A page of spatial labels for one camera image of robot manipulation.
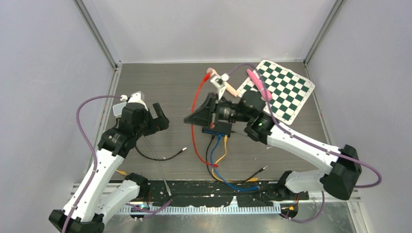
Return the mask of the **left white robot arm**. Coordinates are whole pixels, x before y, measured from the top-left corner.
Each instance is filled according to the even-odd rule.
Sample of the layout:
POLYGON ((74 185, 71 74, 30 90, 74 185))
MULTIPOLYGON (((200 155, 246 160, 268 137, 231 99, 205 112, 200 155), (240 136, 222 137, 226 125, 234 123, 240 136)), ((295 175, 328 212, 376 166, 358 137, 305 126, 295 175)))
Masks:
POLYGON ((63 207, 53 210, 51 224, 62 233, 102 233, 107 222, 126 203, 145 200, 150 192, 147 178, 130 173, 112 193, 103 197, 112 175, 142 136, 168 128, 169 120, 160 104, 154 103, 153 118, 145 105, 127 103, 116 127, 103 133, 95 158, 79 188, 63 207))

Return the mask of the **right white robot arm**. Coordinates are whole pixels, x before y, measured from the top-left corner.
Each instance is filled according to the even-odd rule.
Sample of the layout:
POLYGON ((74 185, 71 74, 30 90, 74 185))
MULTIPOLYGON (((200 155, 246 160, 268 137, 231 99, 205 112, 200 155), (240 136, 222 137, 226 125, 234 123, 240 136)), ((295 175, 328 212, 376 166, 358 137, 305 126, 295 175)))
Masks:
POLYGON ((324 191, 331 196, 348 200, 361 174, 354 147, 331 146, 296 132, 283 123, 275 123, 263 109, 266 102, 261 94, 246 91, 238 103, 217 97, 211 92, 199 108, 184 118, 184 123, 216 128, 227 121, 245 122, 249 138, 272 147, 286 150, 316 166, 306 172, 286 171, 279 179, 278 195, 290 199, 296 193, 324 191))

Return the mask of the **black network switch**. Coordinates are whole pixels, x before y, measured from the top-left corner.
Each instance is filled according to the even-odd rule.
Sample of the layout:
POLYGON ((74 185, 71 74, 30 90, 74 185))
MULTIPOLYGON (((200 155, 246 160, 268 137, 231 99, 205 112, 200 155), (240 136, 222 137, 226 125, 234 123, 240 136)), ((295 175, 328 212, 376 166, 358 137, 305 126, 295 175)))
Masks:
POLYGON ((226 122, 220 122, 219 124, 215 125, 215 127, 208 128, 202 127, 202 132, 212 135, 221 135, 230 137, 232 133, 232 124, 226 122))

